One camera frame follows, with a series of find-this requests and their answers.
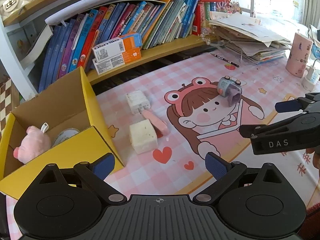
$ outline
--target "finger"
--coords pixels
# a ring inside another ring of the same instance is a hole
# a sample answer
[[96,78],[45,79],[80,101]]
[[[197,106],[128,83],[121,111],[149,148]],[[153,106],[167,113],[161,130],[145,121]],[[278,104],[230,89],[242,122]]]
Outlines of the finger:
[[314,152],[315,152],[315,149],[314,149],[314,148],[306,149],[306,153],[307,153],[307,154],[311,154],[311,153],[314,153]]
[[314,154],[313,158],[312,158],[312,164],[316,169],[319,169],[319,159],[320,159],[320,155],[318,154]]

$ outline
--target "red book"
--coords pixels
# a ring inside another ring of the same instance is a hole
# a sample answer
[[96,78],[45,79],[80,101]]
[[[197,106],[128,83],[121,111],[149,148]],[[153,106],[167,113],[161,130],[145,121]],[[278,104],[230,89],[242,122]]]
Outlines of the red book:
[[115,28],[114,32],[113,32],[113,35],[111,36],[110,39],[113,39],[115,38],[116,36],[118,36],[122,26],[124,25],[126,19],[129,17],[130,13],[133,11],[133,9],[135,8],[135,5],[134,4],[130,4],[127,9],[125,10],[125,12],[123,13],[120,21],[118,22],[118,25],[117,27]]
[[85,59],[86,57],[88,57],[90,55],[90,49],[91,49],[91,44],[92,44],[92,40],[96,34],[96,30],[99,28],[100,23],[104,17],[104,15],[106,14],[106,11],[108,10],[107,7],[101,6],[99,8],[98,14],[95,17],[91,29],[89,30],[88,36],[85,39],[84,45],[82,47],[81,50],[81,54],[80,54],[80,58],[77,64],[77,67],[85,67]]
[[202,22],[205,21],[204,18],[204,3],[200,2],[196,6],[195,10],[195,19],[192,24],[192,34],[200,35],[201,34],[201,25]]

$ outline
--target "pink pig plush toy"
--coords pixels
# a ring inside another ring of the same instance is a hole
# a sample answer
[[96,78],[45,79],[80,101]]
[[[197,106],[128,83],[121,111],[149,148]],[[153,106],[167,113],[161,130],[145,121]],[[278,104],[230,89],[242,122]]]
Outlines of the pink pig plush toy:
[[20,147],[16,147],[13,156],[26,164],[51,148],[49,136],[35,126],[29,126],[27,135]]

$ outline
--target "curtain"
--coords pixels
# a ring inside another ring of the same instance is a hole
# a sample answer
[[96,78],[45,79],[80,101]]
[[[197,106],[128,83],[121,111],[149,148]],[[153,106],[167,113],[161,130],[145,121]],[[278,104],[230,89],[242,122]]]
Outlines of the curtain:
[[313,25],[319,29],[320,20],[320,0],[305,0],[304,15],[302,24]]

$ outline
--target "yellow cardboard box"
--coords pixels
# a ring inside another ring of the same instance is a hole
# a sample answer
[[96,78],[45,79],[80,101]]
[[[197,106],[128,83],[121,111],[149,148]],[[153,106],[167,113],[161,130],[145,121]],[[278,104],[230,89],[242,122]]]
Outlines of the yellow cardboard box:
[[[65,129],[76,128],[80,133],[23,165],[13,157],[13,150],[20,146],[29,126],[41,128],[44,122],[49,124],[47,134],[52,141]],[[81,161],[92,163],[108,152],[115,156],[113,171],[121,169],[96,96],[83,68],[77,68],[8,115],[0,141],[0,191],[19,199],[48,163],[72,168]]]

